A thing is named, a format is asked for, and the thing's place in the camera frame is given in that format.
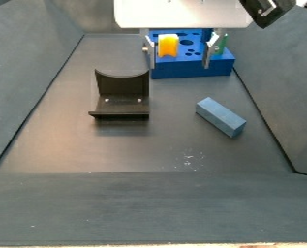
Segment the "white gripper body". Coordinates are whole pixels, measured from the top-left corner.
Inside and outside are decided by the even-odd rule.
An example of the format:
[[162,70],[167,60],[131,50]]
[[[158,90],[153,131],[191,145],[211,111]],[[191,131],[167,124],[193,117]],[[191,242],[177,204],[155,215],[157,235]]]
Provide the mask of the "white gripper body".
[[114,0],[121,28],[245,28],[251,17],[239,0]]

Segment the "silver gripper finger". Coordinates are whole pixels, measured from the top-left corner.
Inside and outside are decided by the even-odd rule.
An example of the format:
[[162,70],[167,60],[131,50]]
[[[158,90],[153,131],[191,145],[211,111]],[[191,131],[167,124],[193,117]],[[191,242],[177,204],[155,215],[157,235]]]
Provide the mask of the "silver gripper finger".
[[141,30],[141,36],[143,38],[143,52],[149,55],[149,64],[150,68],[154,68],[154,63],[155,63],[155,45],[154,41],[150,37],[150,30],[149,29],[142,29]]
[[211,38],[210,40],[205,43],[205,52],[203,52],[203,57],[202,57],[202,65],[203,68],[207,69],[210,67],[210,59],[211,56],[215,55],[215,50],[218,47],[218,44],[225,37],[226,30],[222,28],[215,28],[213,30]]

